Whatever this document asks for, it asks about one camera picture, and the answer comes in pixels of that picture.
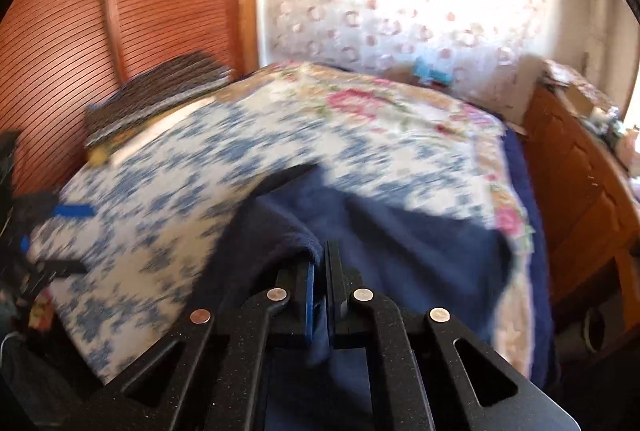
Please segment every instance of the floral bedspread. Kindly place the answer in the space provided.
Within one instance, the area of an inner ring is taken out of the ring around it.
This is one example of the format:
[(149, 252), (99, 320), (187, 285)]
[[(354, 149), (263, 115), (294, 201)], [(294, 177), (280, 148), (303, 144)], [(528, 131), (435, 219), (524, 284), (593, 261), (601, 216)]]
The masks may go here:
[(114, 378), (171, 326), (225, 224), (260, 176), (318, 161), (332, 185), (408, 209), (475, 218), (516, 254), (494, 345), (522, 373), (532, 352), (526, 212), (492, 116), (423, 88), (311, 64), (266, 67), (118, 167), (65, 186), (95, 218), (52, 218), (31, 257), (80, 257), (54, 281), (60, 317), (87, 363)]

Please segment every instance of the wooden dresser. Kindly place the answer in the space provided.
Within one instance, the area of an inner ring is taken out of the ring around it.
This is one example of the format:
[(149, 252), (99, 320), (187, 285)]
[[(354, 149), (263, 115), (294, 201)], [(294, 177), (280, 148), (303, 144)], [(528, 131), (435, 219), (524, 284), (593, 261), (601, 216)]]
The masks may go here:
[(640, 208), (618, 161), (565, 106), (537, 87), (525, 156), (545, 228), (559, 329), (620, 287), (627, 331), (640, 329)]

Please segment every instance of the navy blue fabric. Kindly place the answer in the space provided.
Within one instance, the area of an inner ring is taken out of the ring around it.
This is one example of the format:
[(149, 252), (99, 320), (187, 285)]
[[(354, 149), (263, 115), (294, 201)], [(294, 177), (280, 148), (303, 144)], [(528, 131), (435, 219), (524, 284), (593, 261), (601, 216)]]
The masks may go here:
[[(319, 265), (328, 239), (366, 286), (418, 313), (444, 306), (490, 342), (513, 263), (505, 238), (471, 220), (408, 212), (324, 186), (313, 165), (258, 186), (227, 226), (188, 306), (238, 306), (265, 271), (287, 259)], [(266, 429), (372, 429), (364, 351), (330, 351), (323, 303), (315, 323), (310, 350), (276, 351)]]
[(549, 299), (548, 260), (542, 217), (533, 194), (527, 163), (516, 133), (508, 129), (504, 137), (504, 152), (509, 165), (511, 183), (529, 214), (529, 223), (535, 230), (532, 235), (533, 253), (529, 265), (534, 307), (534, 349), (531, 366), (531, 382), (542, 388), (545, 385), (549, 357), (553, 344), (554, 322)]

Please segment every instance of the folded blanket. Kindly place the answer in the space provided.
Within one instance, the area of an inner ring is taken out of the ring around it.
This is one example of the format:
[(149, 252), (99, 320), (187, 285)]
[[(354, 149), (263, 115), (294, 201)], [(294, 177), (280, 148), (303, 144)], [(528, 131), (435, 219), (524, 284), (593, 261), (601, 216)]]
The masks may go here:
[[(278, 172), (254, 189), (226, 227), (185, 312), (203, 299), (218, 312), (241, 305), (265, 271), (287, 260), (320, 265), (328, 239), (338, 242), (343, 263), (357, 268), (366, 286), (419, 313), (446, 307), (491, 340), (513, 263), (501, 233), (324, 186), (315, 165)], [(316, 311), (310, 350), (276, 351), (266, 429), (372, 429), (364, 351), (329, 349), (323, 308)]]

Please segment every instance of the silver screw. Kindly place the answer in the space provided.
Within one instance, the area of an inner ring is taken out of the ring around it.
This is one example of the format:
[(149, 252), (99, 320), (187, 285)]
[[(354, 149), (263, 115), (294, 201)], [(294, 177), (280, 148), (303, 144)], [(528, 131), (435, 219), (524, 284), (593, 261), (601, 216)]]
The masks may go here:
[(267, 297), (271, 299), (271, 301), (282, 301), (287, 297), (287, 291), (283, 288), (272, 288), (267, 292)]
[(373, 292), (368, 288), (359, 288), (353, 291), (353, 297), (358, 301), (371, 301), (373, 299)]
[(198, 308), (197, 310), (191, 312), (189, 319), (191, 319), (192, 323), (201, 325), (211, 319), (211, 312), (209, 312), (206, 308)]
[(444, 308), (432, 308), (429, 317), (437, 323), (446, 323), (450, 319), (449, 311)]

